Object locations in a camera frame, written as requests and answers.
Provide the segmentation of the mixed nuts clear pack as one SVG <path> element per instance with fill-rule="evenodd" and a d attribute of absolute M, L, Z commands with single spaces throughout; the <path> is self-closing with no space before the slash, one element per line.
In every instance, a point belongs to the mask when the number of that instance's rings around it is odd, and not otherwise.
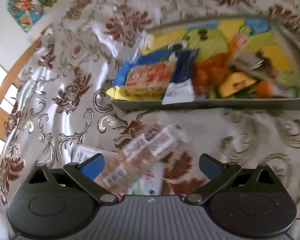
<path fill-rule="evenodd" d="M 189 143 L 178 125 L 148 125 L 121 153 L 105 160 L 103 171 L 93 181 L 113 194 L 121 194 L 173 150 Z"/>

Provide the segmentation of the white green red snack pouch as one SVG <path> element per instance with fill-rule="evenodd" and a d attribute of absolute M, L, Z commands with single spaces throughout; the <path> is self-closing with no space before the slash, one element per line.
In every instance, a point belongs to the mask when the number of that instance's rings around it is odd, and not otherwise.
<path fill-rule="evenodd" d="M 109 152 L 86 145 L 78 145 L 74 151 L 72 162 L 81 164 L 97 153 L 101 153 L 105 158 L 105 166 L 103 170 L 105 170 L 106 165 L 111 161 L 114 161 L 118 155 L 115 152 Z M 118 194 L 118 198 L 121 199 L 124 195 L 160 195 L 162 192 L 164 170 L 165 165 L 163 163 L 156 163 L 130 188 L 125 189 L 120 194 Z"/>

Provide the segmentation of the dark blue snack bar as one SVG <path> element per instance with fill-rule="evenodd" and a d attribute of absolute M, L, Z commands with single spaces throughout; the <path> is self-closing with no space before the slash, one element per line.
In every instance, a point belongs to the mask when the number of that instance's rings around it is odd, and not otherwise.
<path fill-rule="evenodd" d="M 197 53 L 198 49 L 178 51 L 176 67 L 162 98 L 162 105 L 189 103 L 195 100 L 192 72 Z"/>

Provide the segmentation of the gold foil snack pack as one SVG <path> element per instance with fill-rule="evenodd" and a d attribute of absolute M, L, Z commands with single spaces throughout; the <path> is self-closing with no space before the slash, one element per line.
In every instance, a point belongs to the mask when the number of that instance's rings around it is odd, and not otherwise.
<path fill-rule="evenodd" d="M 257 81 L 244 72 L 234 72 L 225 78 L 223 83 L 218 87 L 218 92 L 222 98 L 228 98 L 255 83 Z"/>

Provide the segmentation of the small orange tangerine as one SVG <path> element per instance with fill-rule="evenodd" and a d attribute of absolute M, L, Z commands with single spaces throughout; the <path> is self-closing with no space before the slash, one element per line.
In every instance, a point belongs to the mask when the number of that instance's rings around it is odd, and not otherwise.
<path fill-rule="evenodd" d="M 275 98 L 275 86 L 270 81 L 261 81 L 255 87 L 255 97 L 259 99 Z"/>

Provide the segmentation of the rice cracker snack pack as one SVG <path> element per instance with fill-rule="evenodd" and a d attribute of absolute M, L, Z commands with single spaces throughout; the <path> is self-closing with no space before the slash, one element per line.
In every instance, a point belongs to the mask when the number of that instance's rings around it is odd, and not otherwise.
<path fill-rule="evenodd" d="M 127 94 L 162 95 L 175 71 L 176 63 L 162 61 L 132 68 L 127 74 L 123 90 Z"/>

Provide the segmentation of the dried fruit clear pack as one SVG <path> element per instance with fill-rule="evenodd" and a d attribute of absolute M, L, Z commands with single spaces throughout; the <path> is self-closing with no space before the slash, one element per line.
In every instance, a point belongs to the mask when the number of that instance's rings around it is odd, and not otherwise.
<path fill-rule="evenodd" d="M 232 59 L 230 66 L 260 80 L 274 80 L 279 72 L 273 67 L 271 59 L 261 50 L 256 53 L 239 52 Z"/>

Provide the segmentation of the floral patterned bedspread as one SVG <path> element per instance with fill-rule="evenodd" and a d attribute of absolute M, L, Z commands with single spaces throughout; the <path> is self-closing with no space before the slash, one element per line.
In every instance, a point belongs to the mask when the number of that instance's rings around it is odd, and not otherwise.
<path fill-rule="evenodd" d="M 37 163 L 62 167 L 78 146 L 119 152 L 144 125 L 176 122 L 192 153 L 166 159 L 165 193 L 206 182 L 196 167 L 206 152 L 244 167 L 268 164 L 296 202 L 300 239 L 300 111 L 123 112 L 106 96 L 136 36 L 145 28 L 200 16 L 259 12 L 300 38 L 300 0 L 72 0 L 26 58 L 0 156 L 0 239 L 9 239 L 6 205 Z"/>

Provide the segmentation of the grey box with painted bottom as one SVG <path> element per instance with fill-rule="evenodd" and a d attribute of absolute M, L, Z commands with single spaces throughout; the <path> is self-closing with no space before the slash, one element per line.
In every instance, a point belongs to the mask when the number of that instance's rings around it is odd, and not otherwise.
<path fill-rule="evenodd" d="M 107 95 L 124 111 L 300 110 L 300 41 L 256 15 L 157 26 L 139 34 Z"/>

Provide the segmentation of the anime girl poster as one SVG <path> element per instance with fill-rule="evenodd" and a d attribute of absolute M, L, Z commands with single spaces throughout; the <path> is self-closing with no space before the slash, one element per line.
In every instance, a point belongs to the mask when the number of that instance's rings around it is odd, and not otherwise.
<path fill-rule="evenodd" d="M 44 7 L 38 0 L 8 0 L 7 11 L 25 33 L 45 16 Z"/>

